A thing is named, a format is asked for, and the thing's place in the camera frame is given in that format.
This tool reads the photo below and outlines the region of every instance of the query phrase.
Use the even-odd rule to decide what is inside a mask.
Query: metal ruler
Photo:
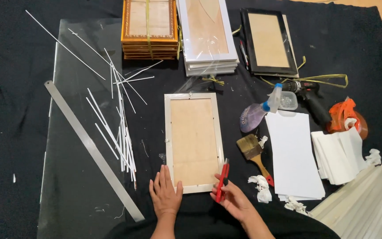
[[[52,96],[53,100],[56,102],[57,106],[60,108],[64,116],[66,116],[66,119],[69,121],[73,130],[76,132],[76,134],[81,139],[82,143],[85,145],[89,154],[92,156],[95,163],[100,168],[101,172],[104,174],[104,177],[106,177],[107,181],[109,181],[109,184],[119,197],[120,201],[122,201],[126,210],[128,210],[129,214],[136,222],[144,220],[144,216],[142,215],[138,207],[135,205],[134,201],[132,201],[132,198],[126,192],[123,185],[119,182],[113,170],[110,168],[106,160],[101,155],[100,151],[97,149],[97,146],[94,144],[94,141],[89,137],[88,133],[85,131],[85,129],[83,128],[73,111],[67,105],[66,101],[64,100],[63,96],[61,96],[54,83],[51,80],[49,80],[45,82],[45,87],[47,88],[48,92],[50,92],[50,95]]]

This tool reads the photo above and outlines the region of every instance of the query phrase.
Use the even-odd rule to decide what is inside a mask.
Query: cordless drill
[[[315,118],[323,129],[332,121],[331,115],[321,102],[319,102],[319,84],[313,82],[302,82],[298,80],[282,83],[283,91],[294,92],[308,106],[312,117]]]

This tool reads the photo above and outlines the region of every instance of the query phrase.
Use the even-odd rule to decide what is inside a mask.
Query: left hand
[[[182,182],[178,182],[175,193],[172,180],[170,179],[169,168],[166,165],[162,165],[154,182],[150,179],[149,187],[157,219],[160,220],[165,216],[176,217],[184,191]]]

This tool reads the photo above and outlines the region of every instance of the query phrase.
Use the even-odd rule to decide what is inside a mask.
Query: pen
[[[247,60],[247,55],[245,54],[245,50],[244,50],[244,46],[243,46],[243,42],[240,40],[240,48],[241,48],[241,52],[243,54],[243,58],[244,58],[244,61],[245,61],[245,67],[247,68],[248,70],[248,60]]]

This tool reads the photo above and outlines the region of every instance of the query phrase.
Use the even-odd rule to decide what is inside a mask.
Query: hand
[[[215,177],[220,179],[220,174],[216,173]],[[210,196],[213,200],[216,200],[217,187],[219,183],[217,182],[212,188]],[[222,205],[235,219],[240,223],[244,223],[247,219],[259,216],[256,209],[253,207],[252,203],[244,195],[244,193],[231,181],[228,182],[227,186],[221,187],[221,190],[225,192],[225,200],[221,201],[219,204]]]
[[[166,165],[162,165],[154,182],[150,180],[150,195],[158,220],[161,220],[163,217],[176,218],[179,206],[181,205],[183,191],[182,182],[179,181],[175,193],[172,180],[170,179],[169,168]]]

